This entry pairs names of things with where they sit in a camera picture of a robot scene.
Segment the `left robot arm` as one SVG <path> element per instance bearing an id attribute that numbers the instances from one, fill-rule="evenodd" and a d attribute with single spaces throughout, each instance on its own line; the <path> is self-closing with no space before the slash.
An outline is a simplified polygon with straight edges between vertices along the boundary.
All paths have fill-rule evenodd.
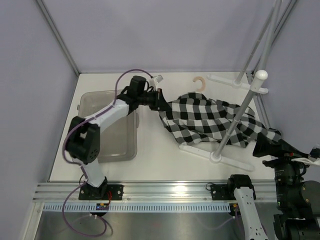
<path id="1" fill-rule="evenodd" d="M 171 107 L 166 102 L 158 84 L 161 75 L 146 80 L 135 75 L 113 102 L 86 117 L 75 116 L 70 123 L 62 145 L 62 157 L 71 156 L 69 164 L 78 165 L 85 177 L 80 189 L 85 199 L 101 200 L 111 195 L 107 177 L 102 173 L 98 155 L 101 148 L 101 134 L 116 121 L 130 115 L 139 106 L 148 106 L 152 111 L 166 112 Z"/>

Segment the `beige wooden hanger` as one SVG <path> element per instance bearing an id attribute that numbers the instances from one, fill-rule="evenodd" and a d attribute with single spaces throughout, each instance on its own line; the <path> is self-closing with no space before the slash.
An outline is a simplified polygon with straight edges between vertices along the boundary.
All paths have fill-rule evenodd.
<path id="1" fill-rule="evenodd" d="M 202 76 L 196 76 L 192 81 L 194 83 L 200 82 L 200 87 L 196 89 L 196 92 L 202 93 L 206 89 L 206 80 Z"/>

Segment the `black white checkered shirt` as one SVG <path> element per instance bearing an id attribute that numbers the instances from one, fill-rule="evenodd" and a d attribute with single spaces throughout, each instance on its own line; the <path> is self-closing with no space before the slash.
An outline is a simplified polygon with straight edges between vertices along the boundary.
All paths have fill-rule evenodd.
<path id="1" fill-rule="evenodd" d="M 207 98 L 199 92 L 189 92 L 169 102 L 170 111 L 159 112 L 164 128 L 180 145 L 196 145 L 201 142 L 221 142 L 240 106 L 220 99 Z M 278 142 L 282 136 L 277 129 L 266 128 L 247 107 L 227 144 L 246 148 L 263 134 Z"/>

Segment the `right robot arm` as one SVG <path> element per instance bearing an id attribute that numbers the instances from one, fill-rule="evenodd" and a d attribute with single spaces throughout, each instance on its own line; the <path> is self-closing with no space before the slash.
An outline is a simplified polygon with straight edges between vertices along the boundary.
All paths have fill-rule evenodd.
<path id="1" fill-rule="evenodd" d="M 320 165 L 320 147 L 309 153 L 299 151 L 286 141 L 274 141 L 258 134 L 252 155 L 271 156 L 262 164 L 273 169 L 274 199 L 279 211 L 273 215 L 273 229 L 277 240 L 318 240 L 320 238 L 320 183 L 305 180 L 311 166 Z M 255 188 L 248 175 L 232 174 L 226 192 L 236 200 L 247 240 L 266 240 L 261 220 L 253 206 Z"/>

